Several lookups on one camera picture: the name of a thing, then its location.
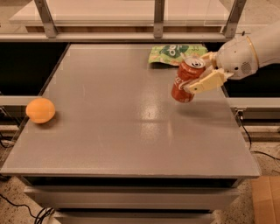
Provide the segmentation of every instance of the green chip bag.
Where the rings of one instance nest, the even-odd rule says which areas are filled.
[[[149,63],[160,62],[172,66],[178,66],[185,56],[202,56],[208,50],[203,45],[161,45],[153,46],[150,51]]]

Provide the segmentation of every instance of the desk drawer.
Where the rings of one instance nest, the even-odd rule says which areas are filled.
[[[235,188],[27,186],[42,207],[121,209],[224,209],[239,195]]]
[[[55,213],[61,224],[210,224],[210,213]]]

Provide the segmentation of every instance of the floor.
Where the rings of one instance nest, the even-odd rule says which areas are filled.
[[[220,0],[229,8],[232,0]],[[9,17],[19,11],[30,0],[1,0],[0,1],[0,33],[22,33],[26,32],[24,27],[16,27],[9,24]],[[246,30],[253,32],[260,27],[276,22],[280,19],[279,0],[248,0],[241,17],[238,32]],[[277,126],[269,127],[246,127],[252,136],[253,143],[251,151],[263,151],[273,156],[279,156],[280,134]],[[0,149],[0,158],[4,150]],[[254,154],[257,159],[262,175],[279,176],[280,164],[273,158]],[[18,178],[12,177],[8,181],[0,181],[0,193],[16,204],[26,204],[31,207],[33,214],[37,214],[40,207],[29,199],[24,193],[25,184]],[[254,211],[251,197],[251,185],[249,180],[243,182],[239,187],[240,197],[234,201],[226,210],[215,211],[213,224],[253,224]],[[3,199],[0,199],[0,224],[6,223],[33,223],[34,219],[28,214],[25,207],[14,207]],[[56,220],[46,220],[44,223],[58,223]]]

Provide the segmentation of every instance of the cardboard box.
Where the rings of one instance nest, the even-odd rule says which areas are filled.
[[[255,224],[280,224],[280,177],[251,180]]]

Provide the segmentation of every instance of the can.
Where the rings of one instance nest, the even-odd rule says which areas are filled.
[[[195,56],[186,57],[178,67],[171,91],[172,97],[178,102],[190,102],[194,94],[187,93],[184,85],[196,80],[205,71],[205,62],[203,59]]]

